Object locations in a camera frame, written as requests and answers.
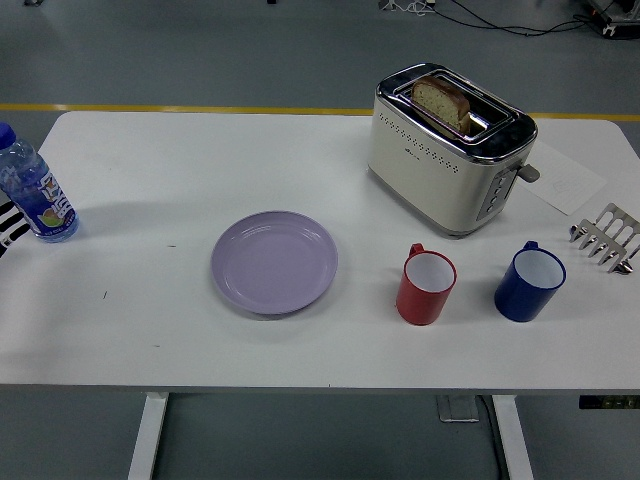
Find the paper sheet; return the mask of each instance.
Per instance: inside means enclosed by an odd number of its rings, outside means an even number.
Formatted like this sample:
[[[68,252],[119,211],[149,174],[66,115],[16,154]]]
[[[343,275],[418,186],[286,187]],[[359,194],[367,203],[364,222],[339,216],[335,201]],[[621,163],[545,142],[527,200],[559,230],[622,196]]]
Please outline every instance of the paper sheet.
[[[578,210],[607,183],[540,140],[533,145],[527,163],[540,172],[540,178],[533,183],[520,182],[520,185],[565,215]]]

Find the blue mug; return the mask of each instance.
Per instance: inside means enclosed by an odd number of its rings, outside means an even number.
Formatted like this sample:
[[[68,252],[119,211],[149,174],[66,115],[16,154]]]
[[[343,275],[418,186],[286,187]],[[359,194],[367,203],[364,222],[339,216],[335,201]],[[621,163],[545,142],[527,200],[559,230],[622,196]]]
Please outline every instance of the blue mug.
[[[516,253],[496,290],[496,307],[510,320],[533,320],[567,279],[558,257],[529,241]]]

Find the toaster logo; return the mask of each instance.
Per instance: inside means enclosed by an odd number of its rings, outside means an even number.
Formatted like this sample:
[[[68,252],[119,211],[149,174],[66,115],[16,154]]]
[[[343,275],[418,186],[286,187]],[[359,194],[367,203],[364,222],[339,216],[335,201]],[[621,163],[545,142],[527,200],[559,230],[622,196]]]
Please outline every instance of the toaster logo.
[[[417,156],[415,153],[413,153],[411,150],[409,150],[408,148],[404,149],[405,152],[407,152],[409,155],[411,155],[413,158],[415,158],[416,160],[420,161],[420,157]]]

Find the bottle label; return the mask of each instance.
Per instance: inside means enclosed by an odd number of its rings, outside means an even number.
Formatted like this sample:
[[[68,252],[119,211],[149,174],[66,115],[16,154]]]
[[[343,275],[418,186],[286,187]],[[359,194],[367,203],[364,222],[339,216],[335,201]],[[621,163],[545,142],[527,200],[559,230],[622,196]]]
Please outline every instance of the bottle label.
[[[37,191],[20,199],[16,206],[33,231],[44,237],[57,235],[75,220],[76,212],[53,174],[48,171],[36,185]]]

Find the purple plate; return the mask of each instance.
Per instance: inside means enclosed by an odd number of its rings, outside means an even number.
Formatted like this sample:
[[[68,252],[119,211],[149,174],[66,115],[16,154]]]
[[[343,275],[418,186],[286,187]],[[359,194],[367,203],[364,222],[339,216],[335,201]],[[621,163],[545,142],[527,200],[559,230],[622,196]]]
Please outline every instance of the purple plate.
[[[250,312],[306,307],[329,287],[336,245],[322,225],[294,212],[262,212],[234,223],[216,242],[211,271],[220,292]]]

